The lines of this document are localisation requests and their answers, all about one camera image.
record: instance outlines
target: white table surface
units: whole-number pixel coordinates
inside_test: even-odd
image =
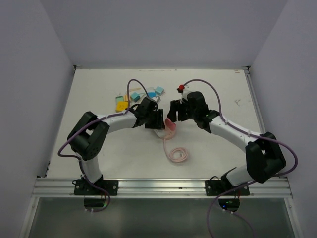
[[[219,92],[224,115],[233,122],[253,131],[260,131],[247,81],[242,70],[138,70],[138,69],[79,69],[76,71],[63,120],[54,146],[48,177],[76,178],[80,176],[74,158],[60,158],[59,147],[66,141],[80,117],[86,111],[95,114],[115,112],[115,97],[124,94],[129,79],[140,80],[145,87],[165,89],[159,104],[166,116],[171,100],[180,98],[176,88],[193,78],[210,82]],[[136,82],[131,88],[138,88]],[[189,84],[201,91],[209,109],[218,110],[215,94],[201,82]],[[245,164],[245,154],[219,136],[199,129],[192,120],[177,122],[176,136],[167,142],[171,150],[183,146],[189,159],[180,164],[168,160],[163,142],[152,130],[138,127],[111,133],[100,151],[99,165],[105,178],[210,178],[220,176],[233,167]],[[73,153],[70,146],[63,153]]]

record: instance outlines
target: yellow object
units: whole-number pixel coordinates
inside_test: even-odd
[[[118,113],[125,110],[126,108],[128,108],[128,102],[118,102],[115,111]]]

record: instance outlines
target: red object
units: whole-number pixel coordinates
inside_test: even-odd
[[[180,85],[180,86],[178,87],[178,89],[179,89],[179,91],[184,91],[185,86],[182,84],[182,85]]]

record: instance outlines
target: gray wall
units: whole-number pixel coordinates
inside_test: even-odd
[[[19,235],[45,172],[72,64],[38,0],[0,1],[0,237]]]
[[[251,65],[287,0],[41,0],[85,68]]]
[[[317,235],[316,9],[315,0],[289,0],[251,67],[266,129],[299,156],[289,181],[305,237]]]

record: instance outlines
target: pink object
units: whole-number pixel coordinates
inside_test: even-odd
[[[173,123],[169,118],[165,119],[165,125],[171,130],[175,131],[176,130],[176,124]]]

